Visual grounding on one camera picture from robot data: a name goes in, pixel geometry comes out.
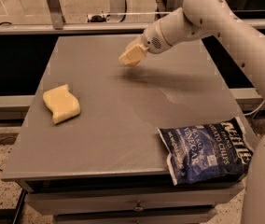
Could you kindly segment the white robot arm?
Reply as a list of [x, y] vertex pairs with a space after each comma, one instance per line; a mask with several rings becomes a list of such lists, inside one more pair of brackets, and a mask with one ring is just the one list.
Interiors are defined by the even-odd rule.
[[[213, 36], [238, 72], [265, 101], [265, 35], [235, 15], [225, 0], [183, 0], [182, 7], [154, 21], [119, 56], [136, 65], [148, 53]], [[254, 148], [246, 179], [241, 224], [265, 224], [265, 134]]]

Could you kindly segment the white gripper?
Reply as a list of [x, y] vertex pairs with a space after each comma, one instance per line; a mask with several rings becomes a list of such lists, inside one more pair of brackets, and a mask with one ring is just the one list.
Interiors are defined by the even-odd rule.
[[142, 35], [137, 36], [127, 45], [124, 52], [119, 56], [119, 60], [127, 65], [135, 61], [142, 61], [146, 57], [146, 51], [160, 54], [171, 47], [162, 35], [160, 21], [154, 21], [144, 30]]

